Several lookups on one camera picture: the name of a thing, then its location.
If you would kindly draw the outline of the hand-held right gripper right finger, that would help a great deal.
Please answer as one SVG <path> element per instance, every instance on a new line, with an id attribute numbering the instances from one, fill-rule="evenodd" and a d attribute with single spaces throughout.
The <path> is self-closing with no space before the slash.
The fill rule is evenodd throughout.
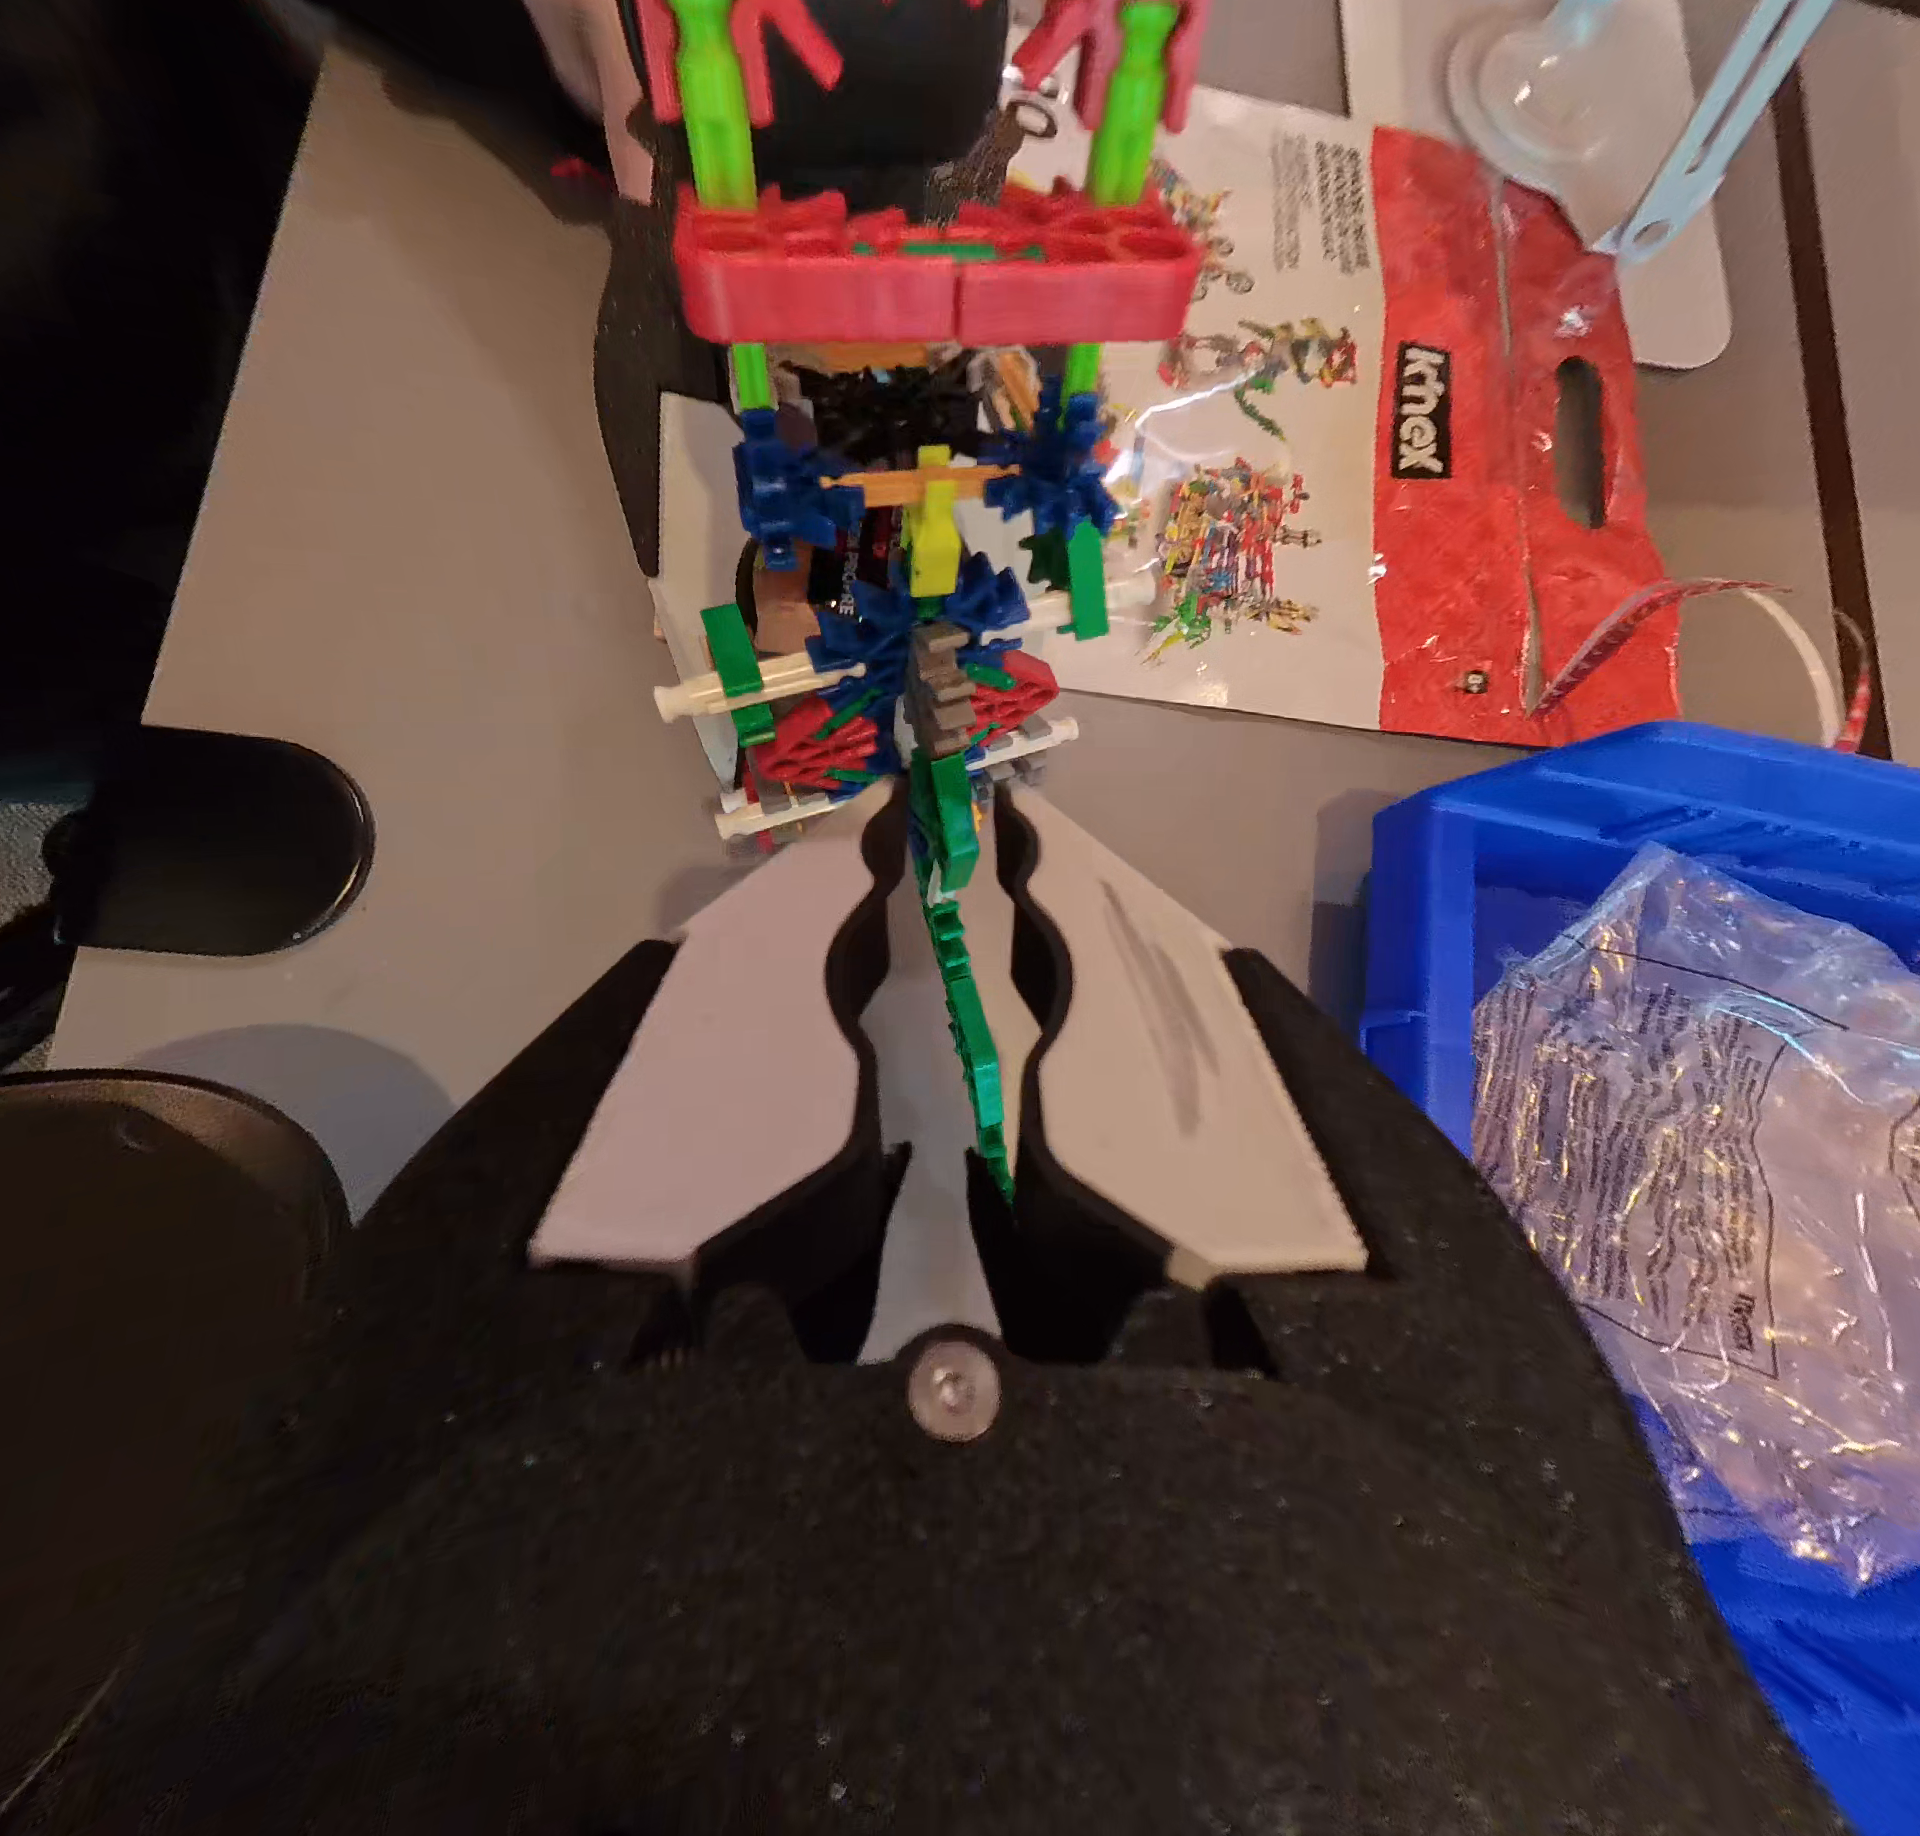
<path id="1" fill-rule="evenodd" d="M 995 861 L 1036 1025 L 1017 1222 L 1056 1254 L 1190 1291 L 1363 1272 L 1224 934 L 1037 793 L 1000 794 Z"/>

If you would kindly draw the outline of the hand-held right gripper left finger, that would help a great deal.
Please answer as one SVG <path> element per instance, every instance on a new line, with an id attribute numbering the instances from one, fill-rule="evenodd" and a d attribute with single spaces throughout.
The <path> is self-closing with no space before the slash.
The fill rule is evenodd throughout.
<path id="1" fill-rule="evenodd" d="M 876 1152 L 863 1017 L 892 973 L 906 796 L 871 788 L 683 920 L 528 1242 L 534 1267 L 696 1270 Z"/>

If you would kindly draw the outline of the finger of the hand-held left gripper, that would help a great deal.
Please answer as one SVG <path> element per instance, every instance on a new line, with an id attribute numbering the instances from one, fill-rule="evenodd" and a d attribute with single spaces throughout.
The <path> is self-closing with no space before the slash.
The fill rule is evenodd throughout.
<path id="1" fill-rule="evenodd" d="M 747 532 L 738 518 L 731 413 L 663 394 L 657 427 L 657 633 L 682 682 L 713 671 L 704 612 L 738 604 Z"/>

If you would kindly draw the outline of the red toy model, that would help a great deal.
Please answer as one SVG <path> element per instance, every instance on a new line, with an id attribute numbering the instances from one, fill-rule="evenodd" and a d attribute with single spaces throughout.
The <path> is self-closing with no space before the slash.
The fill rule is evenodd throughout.
<path id="1" fill-rule="evenodd" d="M 1151 168 L 1187 122 L 1212 0 L 1010 0 L 995 108 L 933 172 L 921 214 L 758 185 L 768 48 L 796 51 L 825 88 L 841 73 L 803 0 L 617 6 L 639 101 L 683 129 L 670 254 L 696 339 L 769 359 L 820 346 L 848 369 L 1023 345 L 1066 352 L 1089 386 L 1101 346 L 1182 324 L 1206 247 Z"/>

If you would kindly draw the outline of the small multicolour toy model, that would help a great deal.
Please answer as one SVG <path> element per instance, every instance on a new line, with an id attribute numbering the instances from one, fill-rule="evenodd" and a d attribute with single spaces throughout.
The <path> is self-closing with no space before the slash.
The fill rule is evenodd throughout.
<path id="1" fill-rule="evenodd" d="M 738 603 L 704 608 L 707 671 L 657 690 L 655 706 L 670 723 L 725 723 L 740 832 L 794 831 L 901 788 L 974 1154 L 1010 1201 L 1002 1066 L 962 894 L 992 773 L 1066 740 L 1043 717 L 1057 682 L 1032 638 L 1100 641 L 1115 617 L 1106 534 L 1119 506 L 1097 456 L 1100 403 L 1076 378 L 1043 376 L 1010 429 L 968 451 L 940 434 L 910 460 L 862 467 L 782 430 L 762 345 L 727 352 L 738 516 L 762 577 L 798 577 L 803 553 L 849 570 L 791 653 L 758 649 Z"/>

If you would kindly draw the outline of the person's left hand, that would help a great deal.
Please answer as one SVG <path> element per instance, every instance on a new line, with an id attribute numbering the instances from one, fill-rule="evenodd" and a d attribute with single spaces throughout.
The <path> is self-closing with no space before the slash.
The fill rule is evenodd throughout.
<path id="1" fill-rule="evenodd" d="M 644 91 L 617 0 L 521 0 L 521 6 L 563 95 L 588 121 L 623 134 Z"/>

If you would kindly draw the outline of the blue plastic bin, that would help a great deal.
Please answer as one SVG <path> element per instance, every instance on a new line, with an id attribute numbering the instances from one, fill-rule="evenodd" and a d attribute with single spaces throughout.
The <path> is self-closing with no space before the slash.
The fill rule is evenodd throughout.
<path id="1" fill-rule="evenodd" d="M 1681 721 L 1545 749 L 1372 823 L 1357 1041 L 1457 1149 L 1472 1023 L 1648 845 L 1916 963 L 1918 773 Z M 1916 1833 L 1916 1573 L 1863 1594 L 1750 1526 L 1693 1560 L 1775 1717 L 1857 1833 Z"/>

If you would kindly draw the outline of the crumpled clear plastic bag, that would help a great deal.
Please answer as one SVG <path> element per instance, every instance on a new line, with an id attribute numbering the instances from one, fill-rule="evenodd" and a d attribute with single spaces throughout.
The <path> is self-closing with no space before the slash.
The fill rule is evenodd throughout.
<path id="1" fill-rule="evenodd" d="M 1503 969 L 1472 1047 L 1475 1169 L 1685 1534 L 1854 1591 L 1916 1570 L 1916 969 L 1651 845 Z"/>

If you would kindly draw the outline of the white document stand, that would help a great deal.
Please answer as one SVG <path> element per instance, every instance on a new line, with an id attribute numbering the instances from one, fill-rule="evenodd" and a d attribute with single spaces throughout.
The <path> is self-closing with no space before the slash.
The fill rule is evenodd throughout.
<path id="1" fill-rule="evenodd" d="M 1693 76 L 1680 0 L 1338 0 L 1349 114 L 1455 145 L 1609 258 L 1634 360 L 1732 336 L 1714 198 L 1837 0 L 1752 0 Z"/>

